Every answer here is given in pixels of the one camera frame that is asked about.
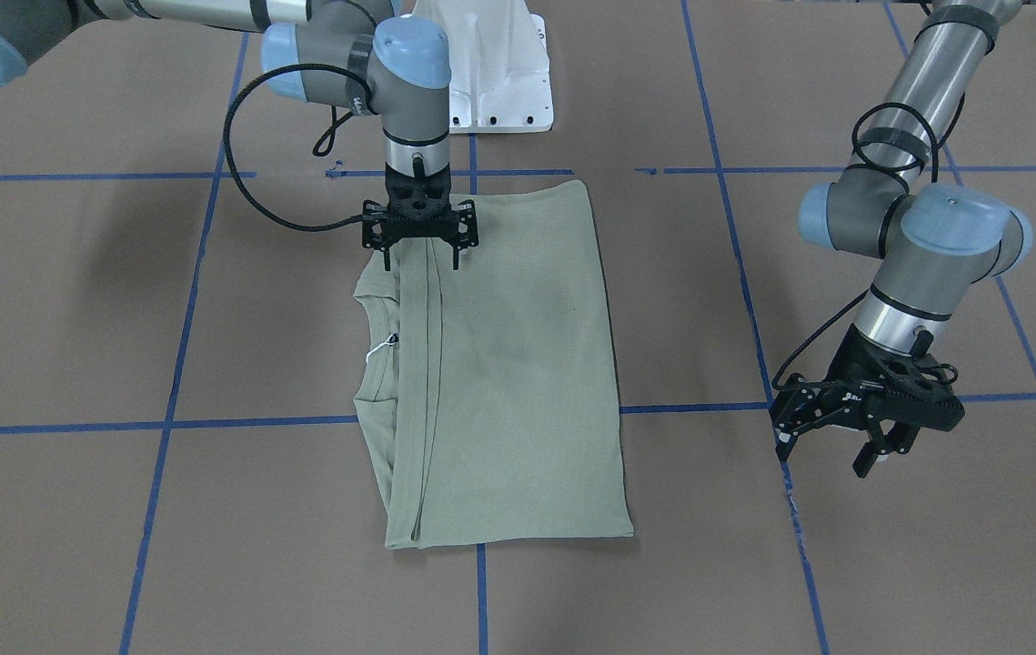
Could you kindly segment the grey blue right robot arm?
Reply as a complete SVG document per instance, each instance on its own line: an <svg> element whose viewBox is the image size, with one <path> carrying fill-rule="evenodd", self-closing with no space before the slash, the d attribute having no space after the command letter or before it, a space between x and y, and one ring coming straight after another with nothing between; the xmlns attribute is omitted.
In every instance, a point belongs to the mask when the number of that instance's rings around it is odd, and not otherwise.
<svg viewBox="0 0 1036 655"><path fill-rule="evenodd" d="M235 92L221 129L224 165L256 212L303 233L357 225L361 245L383 254L386 267L402 241L447 244L454 268L479 245L473 202L451 197L450 38L430 18L406 13L397 1L0 1L0 87L63 42L96 40L115 25L135 36L160 25L171 37L139 49L151 64L179 62L165 80L192 80L195 64L221 54L231 35L258 38L260 72ZM332 223L298 223L264 207L239 173L232 130L244 99L265 86L329 106L334 129L375 116L383 133L384 199Z"/></svg>

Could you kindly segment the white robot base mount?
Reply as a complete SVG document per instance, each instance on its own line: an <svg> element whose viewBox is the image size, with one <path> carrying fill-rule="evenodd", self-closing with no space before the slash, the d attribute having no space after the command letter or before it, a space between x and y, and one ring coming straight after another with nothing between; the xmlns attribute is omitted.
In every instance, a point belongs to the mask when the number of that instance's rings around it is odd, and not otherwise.
<svg viewBox="0 0 1036 655"><path fill-rule="evenodd" d="M555 120L542 16L525 1L418 1L450 48L448 129L454 134L543 133Z"/></svg>

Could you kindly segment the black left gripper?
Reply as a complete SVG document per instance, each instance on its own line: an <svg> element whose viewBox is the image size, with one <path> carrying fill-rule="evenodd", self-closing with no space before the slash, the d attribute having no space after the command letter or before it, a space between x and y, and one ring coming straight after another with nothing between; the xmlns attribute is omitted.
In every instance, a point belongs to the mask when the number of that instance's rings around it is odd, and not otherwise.
<svg viewBox="0 0 1036 655"><path fill-rule="evenodd" d="M857 328L848 328L840 348L827 369L826 380L789 378L779 385L769 406L776 434L778 460L788 460L801 435L827 426L867 432L851 468L864 479L876 461L891 453L908 453L922 428L951 431L965 416L965 407L951 385L957 374L946 376L950 366L929 354L934 336L926 328L914 331L906 354L881 348ZM892 420L889 431L883 420Z"/></svg>

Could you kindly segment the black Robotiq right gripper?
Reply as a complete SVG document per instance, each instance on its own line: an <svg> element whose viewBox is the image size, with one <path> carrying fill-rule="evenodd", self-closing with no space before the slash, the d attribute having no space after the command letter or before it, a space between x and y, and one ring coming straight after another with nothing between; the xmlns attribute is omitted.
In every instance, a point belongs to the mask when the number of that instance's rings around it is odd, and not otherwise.
<svg viewBox="0 0 1036 655"><path fill-rule="evenodd" d="M452 269L459 270L463 249L479 245L474 202L454 204L450 199L451 171L447 167L426 176L412 176L388 167L388 200L367 200L361 215L361 245L381 250L385 272L393 270L390 248L402 239L435 237L452 247Z"/></svg>

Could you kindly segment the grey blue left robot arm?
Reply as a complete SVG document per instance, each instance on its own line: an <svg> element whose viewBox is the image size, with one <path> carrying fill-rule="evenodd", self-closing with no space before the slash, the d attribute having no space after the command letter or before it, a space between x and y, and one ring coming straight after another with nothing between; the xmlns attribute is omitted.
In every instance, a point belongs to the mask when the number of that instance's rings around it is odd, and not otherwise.
<svg viewBox="0 0 1036 655"><path fill-rule="evenodd" d="M1028 217L983 192L939 182L940 154L957 125L972 75L992 53L1018 1L937 1L890 91L850 134L848 166L800 204L806 241L874 257L870 286L821 381L780 368L769 407L775 452L827 426L863 432L856 476L911 450L925 428L957 427L958 369L930 352L971 285L1021 263Z"/></svg>

